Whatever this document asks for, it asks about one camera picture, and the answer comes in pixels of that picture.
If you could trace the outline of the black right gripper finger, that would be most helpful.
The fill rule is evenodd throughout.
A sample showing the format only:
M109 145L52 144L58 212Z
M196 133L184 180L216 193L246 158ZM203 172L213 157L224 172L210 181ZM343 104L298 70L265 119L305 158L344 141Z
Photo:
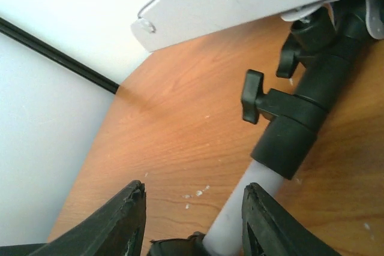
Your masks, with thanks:
M244 189L242 246L244 255L339 255L257 183Z

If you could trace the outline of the silver tripod music stand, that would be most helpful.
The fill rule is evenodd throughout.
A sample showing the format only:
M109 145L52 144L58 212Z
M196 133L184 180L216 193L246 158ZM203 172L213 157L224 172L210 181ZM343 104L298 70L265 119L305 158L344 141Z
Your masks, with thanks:
M237 255L242 246L244 189L259 184L270 196L294 177L330 114L360 51L383 38L383 0L150 0L131 30L154 52L251 21L289 24L275 73L248 70L241 93L244 121L268 124L251 163L205 234L210 255Z

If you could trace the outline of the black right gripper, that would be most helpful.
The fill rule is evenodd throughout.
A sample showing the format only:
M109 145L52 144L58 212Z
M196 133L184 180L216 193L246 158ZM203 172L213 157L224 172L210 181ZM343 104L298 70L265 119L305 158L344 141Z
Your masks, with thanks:
M146 224L145 184L130 182L80 224L49 243L2 246L1 255L140 255ZM148 255L210 255L205 234L152 240Z

